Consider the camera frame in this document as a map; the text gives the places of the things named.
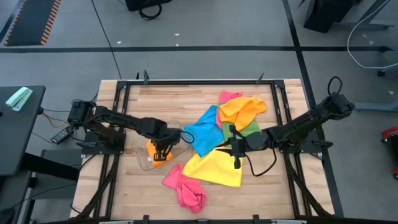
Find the wooden table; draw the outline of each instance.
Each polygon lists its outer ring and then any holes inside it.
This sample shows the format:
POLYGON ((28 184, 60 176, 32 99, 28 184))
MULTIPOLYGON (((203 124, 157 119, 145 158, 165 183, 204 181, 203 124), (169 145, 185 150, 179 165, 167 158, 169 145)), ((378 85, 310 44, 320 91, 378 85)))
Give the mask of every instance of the wooden table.
MULTIPOLYGON (((101 82, 98 105, 112 108, 116 82, 116 80, 101 82)), ((302 84, 300 80, 285 80, 285 85, 290 111, 292 117, 296 118, 308 110, 302 84)), ((130 89, 127 114, 137 117, 151 116, 164 121, 177 119, 182 125, 192 124, 210 105, 217 103, 221 90, 242 91, 245 96, 263 99, 268 110, 257 115, 256 121, 260 128, 277 125, 271 88, 264 85, 133 86, 130 89)), ((279 92, 278 97, 279 103, 282 102, 279 92)), ((142 170, 132 151, 132 141, 137 138, 137 134, 128 129, 126 131, 125 152, 119 163, 112 220, 142 220, 143 215, 149 215, 151 220, 252 219, 253 214, 258 214, 263 219, 294 217, 285 164, 281 154, 277 153, 277 163, 274 168, 260 177, 252 176, 249 163, 245 158, 240 188, 201 180, 207 194, 206 205, 200 213, 192 214, 178 205, 174 189, 162 185, 163 178, 172 168, 171 164, 156 170, 142 170)), ((184 164, 191 156, 192 149, 176 158, 176 162, 184 164)), ((256 173, 266 169, 274 159, 271 150, 250 152, 250 158, 256 173)), ((308 189, 325 210, 333 213, 321 160, 308 154, 302 154, 301 160, 308 189)), ((95 193, 102 161, 103 156, 97 155, 81 171, 73 201, 75 209, 82 210, 95 193)), ((298 187, 296 191, 300 211, 303 214, 303 201, 298 187)), ((104 215, 106 199, 107 192, 103 197, 100 215, 104 215)))

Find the orange cloth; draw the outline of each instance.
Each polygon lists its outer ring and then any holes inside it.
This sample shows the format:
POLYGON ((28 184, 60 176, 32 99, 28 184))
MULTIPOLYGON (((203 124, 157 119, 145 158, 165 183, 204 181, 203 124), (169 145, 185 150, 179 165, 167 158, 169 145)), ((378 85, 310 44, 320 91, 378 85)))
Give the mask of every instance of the orange cloth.
POLYGON ((256 97, 237 97, 220 105, 220 121, 231 122, 240 131, 249 125, 257 114, 267 110, 266 103, 256 97))
POLYGON ((166 161, 155 161, 155 160, 154 160, 154 155, 155 155, 155 153, 156 153, 156 148, 155 148, 155 145, 152 144, 152 142, 151 142, 150 140, 147 141, 147 150, 148 150, 148 155, 149 155, 150 158, 152 159, 152 160, 151 160, 151 163, 152 163, 152 165, 153 165, 154 167, 160 166, 160 165, 164 164, 165 162, 167 162, 167 161, 173 159, 173 155, 172 155, 172 153, 170 152, 170 153, 167 155, 167 157, 166 157, 166 161))

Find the black metal frame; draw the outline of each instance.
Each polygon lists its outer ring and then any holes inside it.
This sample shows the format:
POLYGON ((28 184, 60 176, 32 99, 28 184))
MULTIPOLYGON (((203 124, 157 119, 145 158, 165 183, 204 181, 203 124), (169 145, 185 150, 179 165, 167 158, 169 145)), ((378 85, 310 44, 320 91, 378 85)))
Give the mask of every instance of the black metal frame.
MULTIPOLYGON (((286 94, 286 90, 285 90, 285 84, 284 84, 283 80, 149 80, 149 77, 145 78, 144 81, 142 81, 142 80, 132 80, 132 81, 122 80, 122 81, 118 81, 116 84, 116 92, 115 92, 114 103, 113 103, 114 111, 116 111, 118 108, 118 102, 119 102, 121 89, 125 88, 126 91, 124 92, 122 113, 126 114, 130 88, 134 85, 270 85, 278 125, 283 125, 283 123, 282 123, 282 113, 280 111, 280 104, 279 104, 279 100, 278 100, 278 96, 277 96, 277 89, 280 89, 280 92, 282 95, 282 101, 283 101, 284 111, 286 114, 287 121, 289 122, 292 120, 292 117, 290 114, 289 102, 287 100, 287 94, 286 94)), ((285 161, 287 159, 290 159, 289 154, 284 154, 284 158, 285 158, 285 161)), ((304 173, 302 170, 302 164, 301 164, 301 160, 300 160, 300 152, 295 153, 294 158, 295 158, 298 176, 305 183, 304 173)), ((109 156, 104 155, 103 165, 102 165, 102 169, 101 169, 101 175, 100 175, 100 179, 99 179, 99 186, 103 183, 104 178, 106 176, 108 161, 109 161, 109 156)), ((119 155, 114 156, 114 162, 116 162, 117 165, 119 164, 119 155)), ((289 190, 290 190, 290 196, 291 196, 291 200, 292 200, 292 208, 294 211, 294 216, 299 217, 300 210, 299 210, 299 203, 297 200, 297 193, 296 193, 294 181, 288 174, 287 174, 287 178, 288 178, 288 183, 289 183, 289 190)), ((115 186, 116 186, 116 177, 111 181, 110 188, 109 188, 108 201, 106 203, 106 214, 105 214, 105 217, 107 217, 107 218, 111 217, 115 186)), ((303 203, 304 203, 304 208, 305 208, 305 214, 307 216, 311 216, 312 213, 311 213, 310 204, 304 196, 302 196, 302 197, 303 197, 303 203)), ((101 208, 101 200, 98 201, 98 203, 95 207, 93 218, 99 217, 100 208, 101 208)), ((270 220, 260 220, 260 219, 258 219, 258 220, 259 220, 259 223, 262 223, 262 222, 269 223, 270 222, 270 220)), ((192 222, 192 220, 179 220, 175 223, 179 223, 179 222, 185 223, 185 222, 190 222, 190 221, 192 222)), ((227 222, 228 223, 235 223, 235 222, 236 223, 252 223, 253 220, 217 220, 217 222, 221 222, 221 223, 227 223, 227 222)))

